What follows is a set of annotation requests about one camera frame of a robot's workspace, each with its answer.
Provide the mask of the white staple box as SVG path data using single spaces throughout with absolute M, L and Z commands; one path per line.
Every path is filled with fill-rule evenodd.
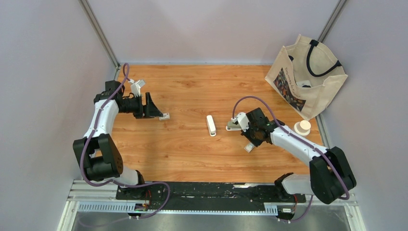
M 170 119 L 170 113 L 164 113 L 162 116 L 159 117 L 160 121 L 169 120 L 169 119 Z

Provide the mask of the white staple tray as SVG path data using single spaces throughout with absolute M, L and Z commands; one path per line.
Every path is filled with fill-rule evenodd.
M 254 148 L 255 148 L 255 146 L 252 143 L 249 143 L 244 147 L 244 150 L 246 152 L 250 153 Z

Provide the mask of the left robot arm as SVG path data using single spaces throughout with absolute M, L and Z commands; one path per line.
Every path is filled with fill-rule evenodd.
M 143 103 L 141 88 L 145 81 L 129 80 L 131 92 L 124 96 L 125 86 L 111 80 L 105 83 L 105 90 L 93 100 L 95 112 L 91 125 L 84 137 L 73 142 L 73 150 L 81 173 L 92 186 L 115 182 L 129 187 L 128 193 L 134 199 L 142 199 L 147 193 L 142 174 L 123 164 L 111 133 L 119 113 L 131 113 L 136 119 L 163 117 L 153 103 L 150 93 L 145 94 Z

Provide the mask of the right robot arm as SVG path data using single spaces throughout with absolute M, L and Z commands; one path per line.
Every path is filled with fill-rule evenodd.
M 282 121 L 269 120 L 260 108 L 239 113 L 234 123 L 254 146 L 264 142 L 278 146 L 308 166 L 308 174 L 287 173 L 275 180 L 274 194 L 278 200 L 285 202 L 294 194 L 307 194 L 331 204 L 337 199 L 346 200 L 349 191 L 356 187 L 356 178 L 339 147 L 327 148 L 311 142 Z

